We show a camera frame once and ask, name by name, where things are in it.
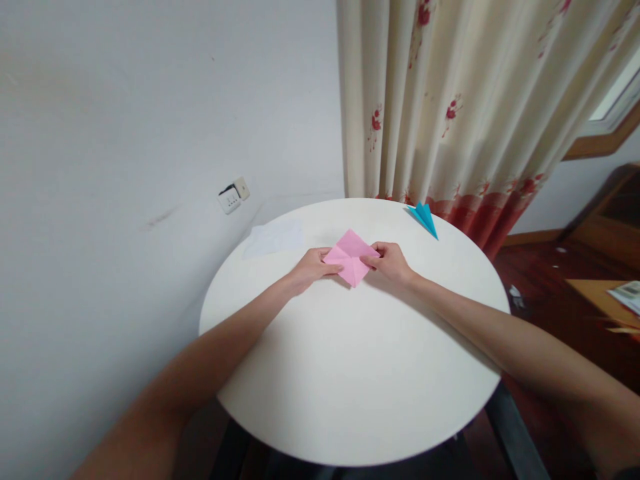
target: wooden cabinet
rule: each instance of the wooden cabinet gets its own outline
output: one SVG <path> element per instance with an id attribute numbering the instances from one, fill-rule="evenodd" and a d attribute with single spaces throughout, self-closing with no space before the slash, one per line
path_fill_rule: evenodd
<path id="1" fill-rule="evenodd" d="M 625 166 L 621 179 L 569 238 L 640 270 L 640 163 Z"/>

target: blue paper airplane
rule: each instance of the blue paper airplane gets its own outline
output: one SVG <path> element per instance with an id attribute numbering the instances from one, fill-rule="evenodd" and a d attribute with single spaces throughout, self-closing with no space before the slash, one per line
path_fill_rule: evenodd
<path id="1" fill-rule="evenodd" d="M 409 210 L 418 222 L 420 222 L 422 226 L 426 228 L 436 240 L 438 240 L 438 234 L 435 231 L 435 225 L 433 224 L 433 217 L 431 216 L 429 204 L 423 206 L 422 203 L 418 202 L 416 208 L 409 208 Z"/>

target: pink origami paper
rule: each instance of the pink origami paper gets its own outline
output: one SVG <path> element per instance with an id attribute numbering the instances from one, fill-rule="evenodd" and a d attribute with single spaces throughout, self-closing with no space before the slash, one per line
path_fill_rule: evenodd
<path id="1" fill-rule="evenodd" d="M 368 246 L 362 238 L 349 229 L 344 236 L 338 240 L 334 248 L 323 259 L 330 265 L 342 265 L 344 270 L 338 273 L 352 287 L 357 287 L 360 280 L 368 274 L 371 267 L 360 261 L 360 256 L 369 255 L 379 257 L 380 254 Z"/>

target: white wall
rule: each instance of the white wall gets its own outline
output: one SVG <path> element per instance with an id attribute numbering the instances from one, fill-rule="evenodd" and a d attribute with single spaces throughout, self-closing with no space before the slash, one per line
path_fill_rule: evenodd
<path id="1" fill-rule="evenodd" d="M 68 476 L 254 215 L 343 196 L 336 30 L 332 1 L 0 3 L 0 477 Z"/>
<path id="2" fill-rule="evenodd" d="M 600 190 L 616 167 L 638 160 L 640 129 L 636 129 L 613 155 L 560 162 L 513 226 L 510 235 L 566 227 Z"/>

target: electrical outlet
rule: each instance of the electrical outlet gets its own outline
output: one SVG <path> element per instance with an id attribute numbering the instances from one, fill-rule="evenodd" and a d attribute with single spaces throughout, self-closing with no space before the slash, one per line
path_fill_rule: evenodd
<path id="1" fill-rule="evenodd" d="M 242 198 L 242 200 L 246 200 L 249 198 L 251 192 L 249 192 L 249 187 L 247 186 L 247 182 L 245 182 L 244 177 L 238 178 L 238 180 L 233 182 L 233 184 L 235 185 L 235 189 L 238 190 L 238 193 L 240 194 L 240 198 Z"/>
<path id="2" fill-rule="evenodd" d="M 236 190 L 233 185 L 230 185 L 226 190 L 224 190 L 224 192 L 218 195 L 218 202 L 220 202 L 222 211 L 227 215 L 236 210 L 236 208 L 242 204 L 240 201 L 240 195 L 238 195 L 238 190 Z"/>

